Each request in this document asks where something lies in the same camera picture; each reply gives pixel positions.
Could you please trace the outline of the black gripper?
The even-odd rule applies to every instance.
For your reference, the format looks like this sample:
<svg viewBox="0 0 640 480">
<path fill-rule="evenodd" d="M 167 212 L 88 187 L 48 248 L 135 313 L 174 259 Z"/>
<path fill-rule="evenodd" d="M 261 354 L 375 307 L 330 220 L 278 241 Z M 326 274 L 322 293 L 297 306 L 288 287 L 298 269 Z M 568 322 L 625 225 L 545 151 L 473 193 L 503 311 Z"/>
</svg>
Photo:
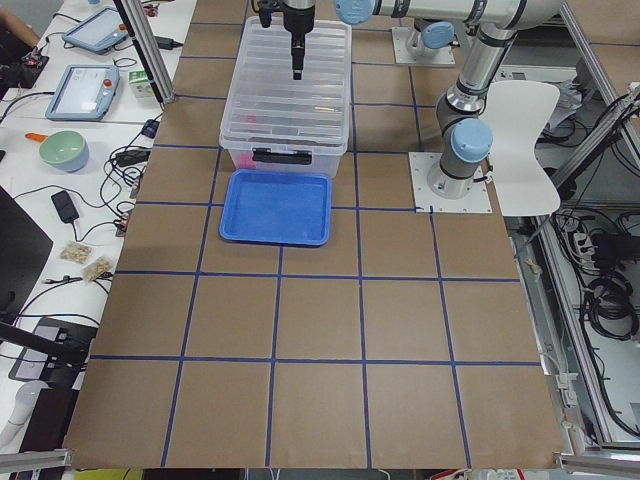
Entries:
<svg viewBox="0 0 640 480">
<path fill-rule="evenodd" d="M 302 79 L 305 37 L 314 28 L 315 0 L 283 0 L 283 24 L 291 34 L 292 72 L 294 80 Z"/>
</svg>

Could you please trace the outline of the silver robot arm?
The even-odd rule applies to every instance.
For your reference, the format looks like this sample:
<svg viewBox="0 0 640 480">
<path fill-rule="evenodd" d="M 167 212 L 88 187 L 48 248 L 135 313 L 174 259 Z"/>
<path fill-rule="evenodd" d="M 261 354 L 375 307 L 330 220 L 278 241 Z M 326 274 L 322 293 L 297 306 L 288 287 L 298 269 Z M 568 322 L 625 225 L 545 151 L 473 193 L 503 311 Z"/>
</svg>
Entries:
<svg viewBox="0 0 640 480">
<path fill-rule="evenodd" d="M 428 173 L 430 189 L 447 199 L 468 193 L 479 164 L 489 154 L 493 134 L 478 118 L 498 67 L 521 30 L 559 12 L 559 1 L 335 1 L 339 19 L 348 25 L 374 15 L 390 18 L 461 20 L 478 31 L 456 80 L 437 102 L 436 115 L 444 151 Z"/>
<path fill-rule="evenodd" d="M 449 47 L 454 39 L 455 29 L 451 22 L 416 18 L 406 48 L 416 57 L 426 57 Z"/>
</svg>

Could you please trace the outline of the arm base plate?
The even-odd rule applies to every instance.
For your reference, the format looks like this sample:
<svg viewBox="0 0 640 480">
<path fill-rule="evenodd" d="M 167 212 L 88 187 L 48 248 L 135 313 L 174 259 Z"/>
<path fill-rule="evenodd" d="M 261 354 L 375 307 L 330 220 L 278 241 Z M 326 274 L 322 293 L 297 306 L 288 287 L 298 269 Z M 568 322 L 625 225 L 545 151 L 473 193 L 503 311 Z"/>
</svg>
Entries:
<svg viewBox="0 0 640 480">
<path fill-rule="evenodd" d="M 455 29 L 450 22 L 431 23 L 422 30 L 394 27 L 391 35 L 396 64 L 438 68 L 455 65 L 451 48 Z"/>
<path fill-rule="evenodd" d="M 438 152 L 410 152 L 409 165 L 415 210 L 424 213 L 491 214 L 481 166 L 468 179 L 448 177 Z"/>
</svg>

